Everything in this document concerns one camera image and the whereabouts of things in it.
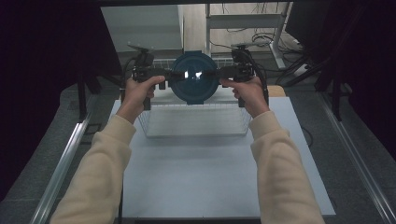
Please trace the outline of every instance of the cable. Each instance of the cable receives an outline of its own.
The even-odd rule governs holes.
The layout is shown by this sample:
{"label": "cable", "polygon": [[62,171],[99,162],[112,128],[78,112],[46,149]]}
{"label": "cable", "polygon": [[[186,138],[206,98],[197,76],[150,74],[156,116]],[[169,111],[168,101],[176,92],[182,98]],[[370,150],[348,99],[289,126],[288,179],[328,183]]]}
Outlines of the cable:
{"label": "cable", "polygon": [[288,68],[287,71],[285,71],[277,80],[276,80],[276,85],[282,86],[280,82],[284,77],[287,77],[288,75],[292,74],[299,66],[301,66],[303,63],[308,60],[308,57],[303,55],[301,58],[299,58],[296,62],[292,63],[291,66]]}
{"label": "cable", "polygon": [[308,147],[312,147],[312,145],[314,145],[314,136],[312,135],[311,132],[309,132],[303,125],[300,125],[301,129],[303,129],[303,131],[305,131],[306,133],[308,133],[309,138],[311,139],[310,143],[308,143]]}
{"label": "cable", "polygon": [[235,48],[228,47],[228,46],[225,46],[225,45],[214,44],[211,40],[209,40],[209,43],[211,43],[211,44],[214,45],[214,46],[224,47],[224,48],[227,48],[227,49],[235,49]]}

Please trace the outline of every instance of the metal rail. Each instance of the metal rail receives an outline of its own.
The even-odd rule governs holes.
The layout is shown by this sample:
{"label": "metal rail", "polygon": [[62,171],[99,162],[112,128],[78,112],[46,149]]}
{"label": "metal rail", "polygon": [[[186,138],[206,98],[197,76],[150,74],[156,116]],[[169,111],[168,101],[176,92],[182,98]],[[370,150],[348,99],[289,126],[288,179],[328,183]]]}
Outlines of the metal rail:
{"label": "metal rail", "polygon": [[335,129],[335,132],[338,134],[341,142],[343,143],[346,152],[353,162],[359,176],[361,177],[361,181],[363,182],[364,187],[366,187],[369,192],[370,197],[372,198],[375,207],[378,210],[379,215],[384,220],[384,223],[387,224],[395,224],[396,216],[390,207],[389,201],[382,191],[381,187],[376,182],[375,178],[371,174],[369,168],[364,162],[359,150],[356,148],[352,139],[350,138],[347,130],[344,127],[342,121],[338,121],[337,117],[333,114],[332,109],[330,107],[330,101],[326,96],[327,93],[318,93],[318,98],[326,111],[332,126]]}
{"label": "metal rail", "polygon": [[59,193],[59,189],[64,182],[64,177],[67,174],[70,163],[72,162],[74,155],[76,154],[76,150],[78,148],[79,142],[81,141],[82,135],[87,128],[88,123],[90,122],[93,107],[97,101],[98,96],[92,95],[88,102],[88,114],[87,117],[81,122],[78,123],[70,136],[69,142],[67,143],[64,154],[59,160],[58,165],[55,168],[55,171],[52,174],[52,177],[47,185],[46,191],[41,198],[35,213],[30,220],[30,224],[44,224],[47,221],[47,218],[50,214],[50,210],[55,202],[56,196]]}

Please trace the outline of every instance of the desk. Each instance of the desk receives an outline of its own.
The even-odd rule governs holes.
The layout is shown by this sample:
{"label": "desk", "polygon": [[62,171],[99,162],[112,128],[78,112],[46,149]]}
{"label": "desk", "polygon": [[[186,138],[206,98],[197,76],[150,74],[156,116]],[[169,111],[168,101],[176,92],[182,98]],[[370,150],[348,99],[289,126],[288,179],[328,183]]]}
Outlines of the desk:
{"label": "desk", "polygon": [[[304,139],[288,97],[271,97],[279,122],[290,130],[323,215],[332,204]],[[116,101],[112,114],[120,101]],[[246,136],[148,139],[137,120],[124,173],[123,217],[252,218],[259,217],[256,164]]]}

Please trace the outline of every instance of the gray floor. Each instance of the gray floor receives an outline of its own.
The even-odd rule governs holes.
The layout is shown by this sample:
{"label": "gray floor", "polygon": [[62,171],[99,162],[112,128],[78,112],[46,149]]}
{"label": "gray floor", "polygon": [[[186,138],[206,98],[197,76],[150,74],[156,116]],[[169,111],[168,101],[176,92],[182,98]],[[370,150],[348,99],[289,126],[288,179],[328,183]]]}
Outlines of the gray floor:
{"label": "gray floor", "polygon": [[[216,39],[217,36],[219,35],[214,34],[214,41],[219,40]],[[298,49],[298,46],[291,41],[292,38],[289,35],[283,34],[282,36],[284,36],[284,41],[286,42],[285,47]],[[223,52],[226,49],[218,48],[215,51]],[[127,57],[129,57],[128,53],[122,54],[120,62],[124,63]],[[162,57],[172,58],[174,55],[165,53]],[[275,62],[268,49],[260,49],[260,53],[256,53],[254,57],[258,63],[263,64],[267,69],[276,70]],[[293,61],[299,55],[288,55],[287,57]],[[269,72],[269,84],[275,84],[280,74],[279,72]],[[292,78],[292,76],[285,77],[283,83]],[[307,132],[304,132],[306,141],[312,143],[310,147],[311,153],[337,214],[334,217],[325,217],[326,223],[383,223],[372,198],[362,184],[356,168],[320,103],[319,93],[315,91],[313,86],[316,78],[311,77],[293,87],[286,88],[285,91],[293,103],[301,125],[312,134],[311,137]],[[89,149],[92,133],[103,129],[114,100],[119,97],[120,92],[116,85],[102,78],[100,81],[104,89],[99,95],[89,129],[84,134],[82,143],[78,147],[77,154],[66,175],[54,207],[63,197],[68,183],[77,169],[79,160]],[[60,102],[61,105],[58,112],[37,147],[34,156],[26,165],[7,197],[0,202],[1,224],[28,223],[50,181],[51,175],[78,121],[76,86],[64,90]],[[396,178],[394,178],[396,176],[396,162],[359,119],[359,116],[355,114],[347,101],[347,97],[343,97],[341,100],[341,116],[343,124],[366,165],[384,191],[391,206],[396,208]],[[123,223],[131,222],[133,220],[125,220]],[[136,223],[163,222],[136,221]],[[220,220],[217,220],[210,223],[230,223],[230,221],[220,222]],[[257,223],[257,220],[249,220],[244,223]]]}

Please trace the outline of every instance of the metal bar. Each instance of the metal bar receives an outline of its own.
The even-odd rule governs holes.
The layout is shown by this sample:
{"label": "metal bar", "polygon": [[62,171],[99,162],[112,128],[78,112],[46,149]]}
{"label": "metal bar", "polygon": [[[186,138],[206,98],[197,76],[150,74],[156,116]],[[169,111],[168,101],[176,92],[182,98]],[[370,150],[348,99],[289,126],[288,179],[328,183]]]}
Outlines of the metal bar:
{"label": "metal bar", "polygon": [[337,117],[332,113],[330,108],[331,103],[327,99],[326,93],[318,93],[318,98],[324,110],[326,111],[326,114],[329,117],[335,132],[338,134],[341,142],[343,143],[349,158],[353,162],[359,176],[361,177],[364,187],[366,187],[370,197],[372,198],[379,215],[384,220],[384,223],[396,223],[395,213],[390,207],[387,197],[365,164],[361,154],[359,153],[359,150],[356,148],[347,130],[345,129],[343,122],[338,121]]}
{"label": "metal bar", "polygon": [[212,15],[210,29],[277,28],[281,21],[280,14]]}
{"label": "metal bar", "polygon": [[276,27],[276,34],[274,36],[274,41],[270,44],[270,50],[272,51],[272,53],[274,55],[276,65],[279,69],[286,68],[285,63],[283,62],[283,55],[279,51],[278,45],[279,45],[280,36],[282,35],[283,25],[285,24],[286,17],[288,16],[289,5],[290,5],[290,2],[288,2],[285,5],[282,13],[280,14],[280,17],[279,17],[280,19],[279,19],[278,26]]}
{"label": "metal bar", "polygon": [[84,82],[84,73],[82,71],[78,71],[78,103],[79,103],[79,119],[78,123],[81,123],[85,117],[87,116],[87,98],[85,96],[85,82]]}
{"label": "metal bar", "polygon": [[[126,6],[155,6],[155,5],[187,5],[187,4],[215,4],[215,3],[257,3],[251,0],[97,0],[100,7],[126,7]],[[285,0],[269,0],[265,2],[287,2]]]}
{"label": "metal bar", "polygon": [[210,57],[210,4],[206,4],[206,54]]}
{"label": "metal bar", "polygon": [[92,95],[88,102],[88,108],[90,109],[90,112],[88,112],[87,117],[81,123],[76,125],[72,135],[70,136],[69,142],[67,143],[64,153],[52,174],[46,191],[44,192],[43,197],[41,198],[37,209],[35,210],[35,213],[29,222],[30,224],[44,224],[46,222],[53,203],[55,202],[56,196],[58,195],[59,189],[64,182],[64,177],[67,174],[70,163],[74,158],[82,135],[84,134],[85,129],[90,122],[92,110],[96,101],[97,95]]}

